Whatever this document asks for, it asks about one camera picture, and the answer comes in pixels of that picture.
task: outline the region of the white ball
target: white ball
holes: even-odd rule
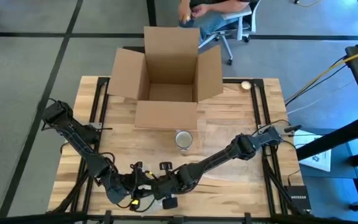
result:
[[[241,83],[241,87],[245,90],[249,90],[251,88],[251,83],[249,83],[248,81],[244,81]]]

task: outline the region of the yellow cable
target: yellow cable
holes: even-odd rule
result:
[[[308,5],[308,6],[306,6],[306,5],[302,5],[302,4],[300,4],[300,2],[298,2],[297,4],[298,4],[300,7],[311,7],[311,6],[314,6],[315,4],[320,3],[321,1],[322,1],[322,0],[318,0],[318,1],[316,1],[315,3],[310,4],[310,5]]]
[[[286,101],[292,100],[292,98],[296,97],[299,93],[301,93],[301,92],[303,92],[305,89],[307,89],[307,87],[308,87],[311,83],[313,83],[313,82],[319,80],[322,76],[324,76],[325,74],[327,74],[327,73],[328,73],[329,71],[331,71],[332,69],[334,69],[334,68],[338,67],[339,65],[342,65],[342,64],[344,64],[344,63],[346,63],[346,62],[348,62],[348,61],[350,61],[350,60],[353,60],[353,59],[355,59],[355,58],[358,58],[358,54],[353,55],[353,56],[351,56],[351,57],[349,57],[349,58],[346,58],[345,60],[341,60],[341,61],[335,63],[335,64],[332,65],[329,69],[325,70],[323,73],[321,73],[320,75],[318,75],[316,78],[312,79],[312,81],[310,81],[309,83],[307,83],[304,87],[302,87],[301,90],[299,90],[297,93],[295,93],[294,95],[292,95],[291,97],[289,97]]]

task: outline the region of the jeans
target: jeans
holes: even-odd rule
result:
[[[236,18],[224,20],[221,12],[209,11],[199,18],[190,19],[185,24],[179,21],[179,26],[183,28],[200,28],[199,44],[201,44],[207,36],[211,35],[214,31],[217,31],[219,28],[224,27],[225,25],[228,25],[236,20]]]

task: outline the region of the white paper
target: white paper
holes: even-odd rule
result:
[[[296,148],[299,148],[315,139],[320,138],[320,135],[309,133],[306,131],[296,131],[294,137],[294,145]],[[303,159],[299,161],[300,164],[310,166],[319,170],[323,170],[326,172],[331,171],[331,150],[327,150],[320,154],[311,156],[309,158]]]

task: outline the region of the person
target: person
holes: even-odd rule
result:
[[[200,28],[200,44],[207,36],[236,19],[224,20],[222,13],[239,12],[257,0],[181,0],[180,27]]]

